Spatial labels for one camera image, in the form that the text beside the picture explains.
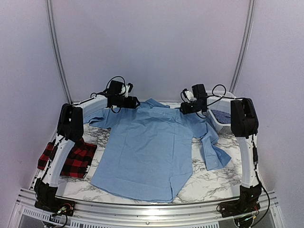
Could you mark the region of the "aluminium front frame rail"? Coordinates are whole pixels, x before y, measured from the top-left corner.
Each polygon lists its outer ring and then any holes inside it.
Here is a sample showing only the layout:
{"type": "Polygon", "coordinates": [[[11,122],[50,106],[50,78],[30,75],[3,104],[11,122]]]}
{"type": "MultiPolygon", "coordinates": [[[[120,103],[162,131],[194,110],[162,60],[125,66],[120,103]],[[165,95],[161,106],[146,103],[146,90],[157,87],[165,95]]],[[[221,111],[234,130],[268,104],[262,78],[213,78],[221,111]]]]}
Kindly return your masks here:
{"type": "Polygon", "coordinates": [[[74,200],[73,214],[54,217],[35,208],[31,191],[21,191],[9,228],[282,228],[274,193],[259,198],[259,209],[222,217],[219,201],[194,204],[112,204],[74,200]]]}

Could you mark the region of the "white plastic basket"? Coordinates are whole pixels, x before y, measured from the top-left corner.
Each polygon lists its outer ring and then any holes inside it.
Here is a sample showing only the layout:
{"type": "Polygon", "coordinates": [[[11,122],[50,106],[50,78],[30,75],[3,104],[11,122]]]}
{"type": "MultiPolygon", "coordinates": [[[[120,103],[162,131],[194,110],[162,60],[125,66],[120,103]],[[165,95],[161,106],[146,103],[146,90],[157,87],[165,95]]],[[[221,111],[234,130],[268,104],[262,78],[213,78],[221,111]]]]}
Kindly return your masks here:
{"type": "Polygon", "coordinates": [[[213,125],[217,133],[232,133],[231,130],[231,115],[230,101],[236,98],[232,93],[224,91],[211,90],[207,91],[210,96],[207,99],[208,109],[207,118],[213,125]]]}

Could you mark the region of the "light blue long sleeve shirt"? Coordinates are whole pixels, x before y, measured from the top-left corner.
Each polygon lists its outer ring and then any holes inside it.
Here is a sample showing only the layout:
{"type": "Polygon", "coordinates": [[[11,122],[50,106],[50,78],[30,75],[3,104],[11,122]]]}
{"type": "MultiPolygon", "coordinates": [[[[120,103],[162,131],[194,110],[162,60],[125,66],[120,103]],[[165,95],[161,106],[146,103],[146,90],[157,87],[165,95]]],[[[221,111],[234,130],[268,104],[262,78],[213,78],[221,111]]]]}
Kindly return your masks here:
{"type": "Polygon", "coordinates": [[[136,109],[100,109],[84,122],[110,129],[91,183],[113,195],[172,202],[193,173],[193,138],[201,141],[207,170],[222,169],[231,159],[217,147],[218,134],[207,120],[154,99],[136,109]]]}

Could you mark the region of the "left aluminium wall post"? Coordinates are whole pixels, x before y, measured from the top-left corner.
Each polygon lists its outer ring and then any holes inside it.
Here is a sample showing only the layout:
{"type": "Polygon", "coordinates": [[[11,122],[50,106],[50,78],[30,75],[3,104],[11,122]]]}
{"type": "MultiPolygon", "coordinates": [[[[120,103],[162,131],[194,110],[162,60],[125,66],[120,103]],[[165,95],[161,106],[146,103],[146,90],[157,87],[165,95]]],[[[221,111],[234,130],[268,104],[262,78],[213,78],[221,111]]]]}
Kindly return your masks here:
{"type": "Polygon", "coordinates": [[[48,19],[48,26],[49,26],[49,32],[50,32],[50,39],[52,43],[52,48],[54,51],[55,56],[55,62],[59,73],[59,79],[63,88],[63,92],[66,98],[66,101],[71,104],[72,103],[72,97],[70,94],[70,90],[68,88],[67,78],[60,54],[59,49],[59,42],[57,38],[57,31],[56,31],[56,24],[55,24],[55,18],[54,18],[54,11],[53,11],[53,3],[51,0],[46,0],[46,12],[47,12],[47,19],[48,19]]]}

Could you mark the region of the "aluminium wall post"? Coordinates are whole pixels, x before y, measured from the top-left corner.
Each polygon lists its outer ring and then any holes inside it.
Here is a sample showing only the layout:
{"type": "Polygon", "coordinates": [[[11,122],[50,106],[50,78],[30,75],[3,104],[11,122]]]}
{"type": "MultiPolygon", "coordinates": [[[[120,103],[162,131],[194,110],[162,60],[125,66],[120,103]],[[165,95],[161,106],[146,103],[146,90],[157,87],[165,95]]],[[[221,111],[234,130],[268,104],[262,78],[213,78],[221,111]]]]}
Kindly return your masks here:
{"type": "Polygon", "coordinates": [[[55,62],[59,73],[59,79],[63,88],[63,92],[66,98],[66,101],[71,104],[72,103],[72,97],[70,94],[70,90],[68,88],[67,78],[60,54],[59,49],[59,42],[57,38],[57,31],[56,31],[56,24],[55,24],[55,18],[54,18],[54,11],[53,11],[53,3],[51,0],[46,0],[46,12],[47,12],[47,19],[48,19],[48,26],[49,26],[49,32],[50,32],[50,39],[52,43],[52,48],[54,51],[55,56],[55,62]]]}
{"type": "Polygon", "coordinates": [[[253,22],[254,22],[255,8],[256,8],[256,1],[250,0],[248,2],[247,17],[246,17],[246,21],[245,21],[245,27],[244,27],[241,47],[239,50],[239,55],[237,58],[237,63],[235,66],[232,81],[231,81],[230,87],[229,87],[229,92],[231,92],[231,93],[235,92],[238,81],[241,76],[243,62],[244,62],[244,59],[246,56],[246,51],[248,49],[249,42],[250,42],[250,36],[251,36],[251,31],[252,31],[253,22]]]}

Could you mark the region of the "right aluminium wall post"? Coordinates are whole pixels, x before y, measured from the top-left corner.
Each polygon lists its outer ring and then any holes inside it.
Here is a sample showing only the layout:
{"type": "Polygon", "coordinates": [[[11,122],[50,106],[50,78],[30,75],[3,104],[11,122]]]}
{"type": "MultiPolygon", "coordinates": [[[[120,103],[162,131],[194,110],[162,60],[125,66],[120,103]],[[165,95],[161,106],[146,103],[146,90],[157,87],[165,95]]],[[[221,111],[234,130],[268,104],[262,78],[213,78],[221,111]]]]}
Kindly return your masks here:
{"type": "Polygon", "coordinates": [[[239,55],[237,58],[237,63],[235,66],[232,81],[231,81],[230,87],[229,87],[229,92],[231,92],[231,93],[235,92],[238,81],[241,76],[243,62],[244,62],[244,59],[246,56],[246,51],[248,49],[249,42],[250,42],[250,36],[251,36],[251,31],[252,31],[253,22],[254,22],[255,8],[256,8],[256,1],[250,0],[248,2],[247,17],[246,17],[246,21],[245,21],[245,27],[244,27],[241,47],[239,50],[239,55]]]}

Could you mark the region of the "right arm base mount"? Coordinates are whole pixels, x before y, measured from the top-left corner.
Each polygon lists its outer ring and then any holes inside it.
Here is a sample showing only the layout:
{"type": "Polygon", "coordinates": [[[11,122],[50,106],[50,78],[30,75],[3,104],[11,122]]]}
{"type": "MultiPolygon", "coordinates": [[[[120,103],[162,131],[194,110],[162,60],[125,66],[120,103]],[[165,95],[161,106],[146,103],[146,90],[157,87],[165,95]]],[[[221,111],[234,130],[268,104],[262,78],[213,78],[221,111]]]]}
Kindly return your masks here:
{"type": "Polygon", "coordinates": [[[232,200],[221,202],[217,206],[217,211],[223,218],[246,214],[249,212],[260,210],[259,201],[243,202],[241,200],[232,200]]]}

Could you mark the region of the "blue patterned shirt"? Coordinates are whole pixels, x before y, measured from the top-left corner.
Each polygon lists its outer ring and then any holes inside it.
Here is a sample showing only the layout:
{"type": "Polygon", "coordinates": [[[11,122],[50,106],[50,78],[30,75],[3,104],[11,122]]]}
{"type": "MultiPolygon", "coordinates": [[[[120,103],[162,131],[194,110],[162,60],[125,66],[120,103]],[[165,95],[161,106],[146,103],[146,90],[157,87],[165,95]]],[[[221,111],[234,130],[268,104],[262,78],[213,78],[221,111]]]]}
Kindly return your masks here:
{"type": "Polygon", "coordinates": [[[229,113],[219,111],[219,110],[211,110],[215,119],[220,124],[231,124],[231,115],[229,113]]]}

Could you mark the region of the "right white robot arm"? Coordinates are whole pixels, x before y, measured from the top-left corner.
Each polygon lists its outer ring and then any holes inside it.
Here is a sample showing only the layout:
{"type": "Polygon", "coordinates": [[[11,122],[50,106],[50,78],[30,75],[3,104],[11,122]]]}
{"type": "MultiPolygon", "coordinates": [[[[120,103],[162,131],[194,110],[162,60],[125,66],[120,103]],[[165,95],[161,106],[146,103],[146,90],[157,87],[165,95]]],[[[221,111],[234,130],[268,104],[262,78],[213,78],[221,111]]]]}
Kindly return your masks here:
{"type": "Polygon", "coordinates": [[[226,96],[224,90],[220,94],[215,94],[214,90],[208,95],[203,84],[192,86],[192,91],[184,89],[180,93],[182,103],[180,111],[183,114],[197,114],[198,111],[206,112],[209,106],[223,100],[230,104],[230,128],[237,137],[241,159],[242,159],[242,182],[240,185],[240,196],[238,200],[220,203],[222,211],[228,208],[236,208],[238,212],[245,213],[251,207],[259,204],[258,198],[263,187],[258,175],[258,153],[257,153],[257,133],[258,118],[250,98],[237,98],[226,96]]]}

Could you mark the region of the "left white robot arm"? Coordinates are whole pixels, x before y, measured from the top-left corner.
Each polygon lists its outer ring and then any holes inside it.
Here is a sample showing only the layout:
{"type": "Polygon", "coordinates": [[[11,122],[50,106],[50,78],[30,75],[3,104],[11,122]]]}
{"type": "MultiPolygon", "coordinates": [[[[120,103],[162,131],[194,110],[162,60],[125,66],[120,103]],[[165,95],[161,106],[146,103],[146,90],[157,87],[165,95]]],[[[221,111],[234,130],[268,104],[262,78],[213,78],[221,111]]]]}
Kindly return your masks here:
{"type": "Polygon", "coordinates": [[[104,91],[92,93],[89,99],[62,106],[57,135],[38,161],[43,172],[34,186],[35,207],[49,211],[73,207],[73,202],[58,199],[56,192],[59,176],[83,178],[93,160],[97,146],[84,142],[84,118],[98,110],[113,112],[114,107],[135,109],[140,105],[136,97],[129,96],[133,85],[116,79],[112,78],[104,91]]]}

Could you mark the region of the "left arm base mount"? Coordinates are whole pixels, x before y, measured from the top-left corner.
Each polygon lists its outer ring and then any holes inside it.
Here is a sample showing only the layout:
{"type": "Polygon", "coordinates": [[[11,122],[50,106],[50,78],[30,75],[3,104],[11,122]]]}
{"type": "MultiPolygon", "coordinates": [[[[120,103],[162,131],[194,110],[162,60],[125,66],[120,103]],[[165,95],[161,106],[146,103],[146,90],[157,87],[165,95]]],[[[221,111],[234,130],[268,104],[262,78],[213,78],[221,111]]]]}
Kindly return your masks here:
{"type": "Polygon", "coordinates": [[[75,205],[75,201],[54,198],[51,201],[38,199],[36,200],[34,207],[48,212],[52,212],[53,215],[66,214],[67,216],[73,216],[75,205]]]}

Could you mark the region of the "red black plaid shirt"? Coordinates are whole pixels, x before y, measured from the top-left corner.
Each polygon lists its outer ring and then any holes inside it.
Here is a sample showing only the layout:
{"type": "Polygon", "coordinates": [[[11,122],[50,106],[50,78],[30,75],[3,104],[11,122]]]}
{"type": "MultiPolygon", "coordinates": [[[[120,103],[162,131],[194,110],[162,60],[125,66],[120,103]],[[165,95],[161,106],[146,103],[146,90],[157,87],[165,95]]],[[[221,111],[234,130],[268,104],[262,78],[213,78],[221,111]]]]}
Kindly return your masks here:
{"type": "MultiPolygon", "coordinates": [[[[55,140],[49,142],[38,160],[38,169],[44,170],[51,152],[54,149],[55,140]]],[[[70,150],[64,166],[61,170],[61,176],[73,178],[84,178],[87,169],[91,166],[97,145],[86,143],[83,138],[75,143],[70,150]]]]}

